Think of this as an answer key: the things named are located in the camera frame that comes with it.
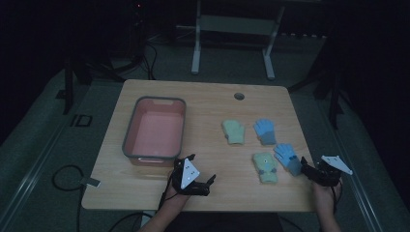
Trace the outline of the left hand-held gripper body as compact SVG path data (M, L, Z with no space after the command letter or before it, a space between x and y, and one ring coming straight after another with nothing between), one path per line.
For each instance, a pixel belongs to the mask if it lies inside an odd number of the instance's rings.
M183 195L207 196L210 193L211 181L196 182L200 171L192 164L189 158L174 160L174 169L171 173L172 187Z

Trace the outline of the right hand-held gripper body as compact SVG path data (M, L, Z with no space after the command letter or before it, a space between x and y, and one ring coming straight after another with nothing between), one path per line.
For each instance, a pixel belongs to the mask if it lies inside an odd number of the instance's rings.
M342 173L352 175L353 171L339 156L322 156L310 179L322 187L336 187Z

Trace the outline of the blue knit glove with patches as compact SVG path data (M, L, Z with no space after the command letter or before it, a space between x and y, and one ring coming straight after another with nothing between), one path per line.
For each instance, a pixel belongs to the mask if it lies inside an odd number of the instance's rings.
M278 144L274 151L277 160L293 176L301 174L302 165L291 144Z

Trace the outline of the pink bin with grey rim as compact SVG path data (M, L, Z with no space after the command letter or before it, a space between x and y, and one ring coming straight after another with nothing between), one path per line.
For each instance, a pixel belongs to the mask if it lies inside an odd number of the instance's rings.
M124 155L133 165L172 166L182 152L186 111L179 98L139 98L124 138Z

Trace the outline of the plain blue knit glove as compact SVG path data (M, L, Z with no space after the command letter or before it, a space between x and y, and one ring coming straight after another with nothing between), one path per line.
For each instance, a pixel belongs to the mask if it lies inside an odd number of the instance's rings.
M277 143L275 136L274 123L269 119L258 119L253 128L262 145L275 145Z

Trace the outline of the plain green knit glove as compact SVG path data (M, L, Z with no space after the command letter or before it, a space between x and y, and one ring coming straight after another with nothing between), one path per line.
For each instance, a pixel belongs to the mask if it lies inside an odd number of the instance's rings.
M245 143L245 127L237 120L224 120L221 123L225 138L229 144Z

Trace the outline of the person's left hand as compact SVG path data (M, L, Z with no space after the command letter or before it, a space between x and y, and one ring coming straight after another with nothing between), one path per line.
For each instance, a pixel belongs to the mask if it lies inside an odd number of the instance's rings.
M189 199L189 195L180 194L173 188L173 186L170 186L167 188L163 206L171 209L182 210Z

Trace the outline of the person's right hand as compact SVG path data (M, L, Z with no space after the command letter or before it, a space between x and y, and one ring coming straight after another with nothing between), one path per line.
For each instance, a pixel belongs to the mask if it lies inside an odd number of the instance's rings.
M341 196L342 184L335 187L323 187L316 183L312 185L314 207L316 213L335 213Z

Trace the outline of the person's dark clothing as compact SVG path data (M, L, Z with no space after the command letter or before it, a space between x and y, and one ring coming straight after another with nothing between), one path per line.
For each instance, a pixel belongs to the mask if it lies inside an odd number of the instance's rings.
M165 232L284 232L276 213L181 213Z

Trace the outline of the black metal stand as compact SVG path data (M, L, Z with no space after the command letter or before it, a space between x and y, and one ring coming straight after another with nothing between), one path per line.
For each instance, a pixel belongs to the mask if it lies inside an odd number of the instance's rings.
M338 104L339 97L341 96L342 73L340 53L337 51L335 42L331 38L327 38L309 69L307 76L303 80L288 87L287 90L289 93L293 93L317 81L318 84L313 91L313 96L316 100L324 100L327 96L330 96L328 118L332 127L337 130L337 115L343 113Z
M125 78L119 76L102 64L98 64L89 57L78 57L75 59L73 57L67 57L64 62L64 89L60 90L56 96L57 99L63 100L65 103L64 115L67 115L73 106L73 76L85 72L87 68L95 69L116 82L125 81Z

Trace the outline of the grey tab at table edge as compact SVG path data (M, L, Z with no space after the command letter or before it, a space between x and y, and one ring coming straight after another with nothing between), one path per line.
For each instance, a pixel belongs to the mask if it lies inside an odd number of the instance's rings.
M99 180L96 180L94 178L82 178L80 180L80 183L83 186L91 186L91 187L94 187L94 188L98 188L101 184L101 182Z

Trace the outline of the dark equipment with red light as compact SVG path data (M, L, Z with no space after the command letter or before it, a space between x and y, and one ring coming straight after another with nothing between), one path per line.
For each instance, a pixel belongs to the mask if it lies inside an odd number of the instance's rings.
M144 57L146 45L146 1L131 1L131 62L139 64Z

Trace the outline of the white metal stand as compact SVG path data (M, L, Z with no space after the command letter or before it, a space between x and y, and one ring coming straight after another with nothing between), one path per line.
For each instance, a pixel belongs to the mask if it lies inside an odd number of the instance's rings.
M195 0L196 12L195 25L193 27L194 47L190 72L192 74L199 74L202 31L231 33L235 35L257 35L267 36L269 38L267 45L262 48L261 52L267 78L269 80L274 80L276 78L276 74L274 71L273 62L271 60L271 53L273 51L275 40L278 36L278 29L284 15L285 7L280 6L278 8L275 19L245 18L203 14L201 10L202 1L203 0Z

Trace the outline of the black rectangular floor frame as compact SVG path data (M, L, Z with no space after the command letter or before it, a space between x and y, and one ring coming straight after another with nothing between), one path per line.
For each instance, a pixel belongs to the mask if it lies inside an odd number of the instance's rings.
M93 121L92 115L75 114L71 120L71 127L86 128L90 127Z

